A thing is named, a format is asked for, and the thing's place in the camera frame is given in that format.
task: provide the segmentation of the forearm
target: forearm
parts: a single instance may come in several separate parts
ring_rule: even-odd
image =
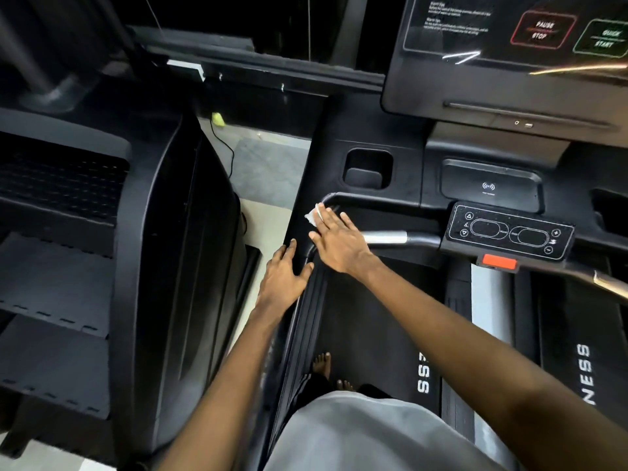
[[[160,471],[229,471],[274,330],[255,309]]]
[[[627,462],[628,435],[514,348],[409,284],[378,258],[370,257],[360,270],[357,279],[529,469]]]

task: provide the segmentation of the black pants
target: black pants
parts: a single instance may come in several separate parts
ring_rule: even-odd
[[[301,393],[296,396],[296,400],[293,403],[291,410],[292,415],[295,411],[300,410],[307,404],[310,404],[316,398],[335,391],[336,388],[321,374],[310,374],[310,377],[305,382]],[[365,384],[357,389],[358,393],[371,398],[392,398],[388,393],[382,392],[379,388]]]

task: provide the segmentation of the floor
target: floor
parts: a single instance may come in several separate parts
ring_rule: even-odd
[[[244,241],[259,248],[262,258],[251,290],[242,309],[234,341],[240,334],[255,306],[259,284],[266,262],[282,245],[292,206],[303,175],[310,141],[286,135],[261,132],[237,126],[214,126],[208,119],[199,119],[201,128],[214,146],[231,182],[240,196],[242,212],[247,219]],[[17,460],[0,456],[2,471],[111,471],[113,468],[83,459],[57,448],[31,441]]]

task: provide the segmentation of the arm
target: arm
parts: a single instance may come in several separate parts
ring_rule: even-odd
[[[531,471],[628,469],[628,433],[514,348],[387,268],[346,213],[320,206],[321,259],[364,284]]]
[[[159,471],[229,471],[259,382],[272,333],[301,295],[314,265],[292,272],[296,241],[273,255],[255,309],[212,385],[170,447]]]

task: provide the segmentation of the yellow plug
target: yellow plug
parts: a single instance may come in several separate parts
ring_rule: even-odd
[[[225,121],[220,115],[220,112],[212,112],[212,122],[216,127],[224,127]]]

